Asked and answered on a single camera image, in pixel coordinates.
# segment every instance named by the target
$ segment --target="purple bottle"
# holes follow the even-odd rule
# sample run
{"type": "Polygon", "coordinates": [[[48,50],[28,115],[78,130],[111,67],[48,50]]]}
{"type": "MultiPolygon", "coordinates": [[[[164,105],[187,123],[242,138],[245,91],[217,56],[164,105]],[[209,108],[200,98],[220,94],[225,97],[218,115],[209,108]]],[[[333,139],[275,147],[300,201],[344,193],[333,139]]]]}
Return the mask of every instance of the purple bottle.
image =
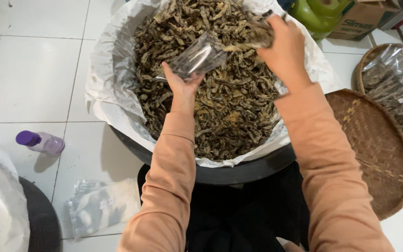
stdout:
{"type": "Polygon", "coordinates": [[[27,146],[29,150],[44,152],[51,155],[60,154],[64,148],[64,141],[56,136],[44,132],[21,131],[16,137],[17,143],[27,146]]]}

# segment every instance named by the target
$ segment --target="round woven tray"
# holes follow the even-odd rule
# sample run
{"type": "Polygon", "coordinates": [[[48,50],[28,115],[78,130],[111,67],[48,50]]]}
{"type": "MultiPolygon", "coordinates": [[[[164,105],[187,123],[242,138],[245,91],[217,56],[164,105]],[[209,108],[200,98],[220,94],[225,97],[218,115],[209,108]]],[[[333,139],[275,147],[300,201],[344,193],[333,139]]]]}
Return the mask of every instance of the round woven tray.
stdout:
{"type": "Polygon", "coordinates": [[[326,98],[361,164],[372,209],[379,220],[390,217],[403,207],[403,133],[398,123],[364,94],[343,89],[326,98]]]}
{"type": "MultiPolygon", "coordinates": [[[[375,46],[371,48],[369,51],[363,55],[362,59],[360,62],[357,64],[355,67],[354,75],[355,79],[357,80],[357,88],[358,91],[362,94],[365,94],[365,88],[363,86],[363,80],[362,80],[362,71],[367,64],[369,64],[373,59],[375,59],[379,54],[381,54],[390,44],[381,44],[378,46],[375,46]]],[[[394,44],[398,47],[402,47],[402,44],[394,44]]]]}

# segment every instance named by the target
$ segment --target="black tub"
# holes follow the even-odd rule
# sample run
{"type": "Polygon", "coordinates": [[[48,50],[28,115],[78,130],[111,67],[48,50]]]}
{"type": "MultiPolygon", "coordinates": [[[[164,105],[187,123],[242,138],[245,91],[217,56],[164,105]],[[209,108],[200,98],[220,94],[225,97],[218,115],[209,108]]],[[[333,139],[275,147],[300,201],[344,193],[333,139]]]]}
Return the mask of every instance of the black tub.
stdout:
{"type": "MultiPolygon", "coordinates": [[[[150,165],[152,152],[110,125],[119,140],[142,162],[150,165]]],[[[209,185],[236,185],[268,177],[295,161],[292,144],[234,167],[208,168],[197,165],[195,182],[209,185]]]]}

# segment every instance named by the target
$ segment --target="plastic bag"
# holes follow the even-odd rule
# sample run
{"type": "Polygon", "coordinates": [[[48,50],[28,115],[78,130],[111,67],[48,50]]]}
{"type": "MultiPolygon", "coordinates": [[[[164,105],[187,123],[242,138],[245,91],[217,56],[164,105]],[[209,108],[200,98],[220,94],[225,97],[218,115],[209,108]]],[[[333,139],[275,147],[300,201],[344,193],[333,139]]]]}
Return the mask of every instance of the plastic bag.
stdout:
{"type": "MultiPolygon", "coordinates": [[[[188,83],[204,75],[227,60],[228,53],[223,50],[223,45],[217,42],[217,37],[213,39],[213,36],[213,32],[205,32],[169,64],[172,71],[184,82],[188,83]]],[[[164,74],[153,80],[167,82],[164,74]]]]}
{"type": "Polygon", "coordinates": [[[382,105],[403,129],[403,46],[390,44],[362,71],[366,94],[382,105]]]}
{"type": "Polygon", "coordinates": [[[78,183],[76,195],[67,201],[75,239],[127,222],[141,209],[136,178],[102,184],[78,183]]]}
{"type": "Polygon", "coordinates": [[[83,195],[90,192],[97,191],[105,186],[110,186],[115,182],[104,182],[93,179],[84,179],[78,181],[77,184],[74,185],[74,195],[83,195]]]}

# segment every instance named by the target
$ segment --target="white paper lining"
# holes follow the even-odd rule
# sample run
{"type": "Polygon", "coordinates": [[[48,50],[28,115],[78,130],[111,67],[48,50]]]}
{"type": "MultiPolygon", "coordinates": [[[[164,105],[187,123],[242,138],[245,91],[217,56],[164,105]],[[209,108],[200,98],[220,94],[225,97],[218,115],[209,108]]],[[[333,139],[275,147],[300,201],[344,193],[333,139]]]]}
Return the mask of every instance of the white paper lining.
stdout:
{"type": "Polygon", "coordinates": [[[27,252],[31,228],[24,190],[0,145],[0,252],[27,252]]]}
{"type": "MultiPolygon", "coordinates": [[[[141,105],[133,93],[136,85],[134,33],[145,17],[152,17],[163,8],[168,0],[131,0],[124,4],[111,18],[90,55],[90,69],[86,84],[87,106],[93,103],[96,117],[106,121],[132,140],[153,152],[156,140],[144,127],[147,121],[141,105]]],[[[243,8],[256,14],[272,9],[282,15],[283,9],[276,0],[244,0],[243,8]]],[[[313,82],[319,82],[324,93],[340,89],[340,80],[321,49],[310,37],[306,28],[287,15],[306,38],[305,66],[313,82]]],[[[281,83],[275,83],[281,90],[281,83]]],[[[263,157],[290,142],[283,120],[273,129],[270,138],[262,146],[251,152],[223,162],[213,162],[207,158],[196,158],[196,163],[204,167],[234,166],[241,161],[263,157]]]]}

